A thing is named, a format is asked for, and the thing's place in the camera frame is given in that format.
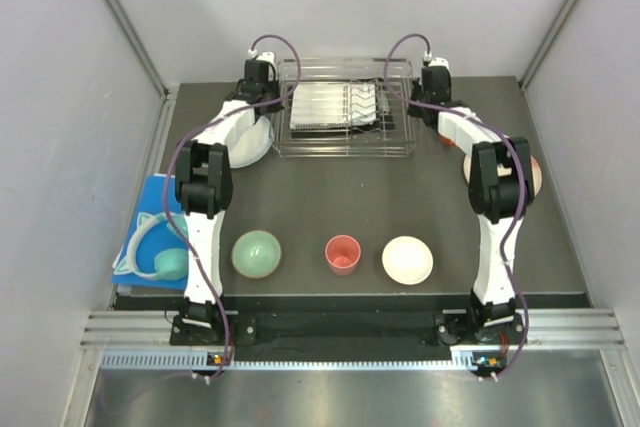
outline cat ear headphones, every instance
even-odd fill
[[[187,223],[182,214],[172,213],[172,218],[182,231],[187,235]],[[164,212],[151,215],[140,213],[138,215],[138,227],[133,233],[127,245],[126,255],[122,258],[116,267],[116,275],[135,274],[138,277],[148,280],[179,280],[187,275],[189,271],[189,256],[185,249],[167,249],[160,252],[153,259],[153,269],[155,272],[142,272],[138,267],[137,255],[140,242],[145,235],[151,231],[156,225],[167,222],[167,216]],[[167,225],[169,230],[177,235],[173,227]]]

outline dish rack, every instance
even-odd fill
[[[302,59],[296,91],[273,114],[273,146],[282,157],[407,157],[416,145],[417,120],[383,82],[385,59]],[[296,79],[294,59],[278,63],[282,92]],[[392,59],[390,84],[411,95],[411,64]]]

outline green bowl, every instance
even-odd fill
[[[253,230],[236,241],[231,262],[240,275],[262,279],[276,270],[281,257],[278,239],[264,230]]]

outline pink cup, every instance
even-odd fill
[[[335,236],[324,249],[329,267],[336,275],[349,275],[356,270],[361,252],[358,241],[349,235]]]

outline dish drainer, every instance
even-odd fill
[[[417,121],[383,81],[385,59],[343,57],[301,60],[297,93],[273,114],[273,146],[282,157],[407,157]],[[294,59],[278,63],[282,92],[295,82]],[[411,63],[392,59],[391,88],[411,94]]]

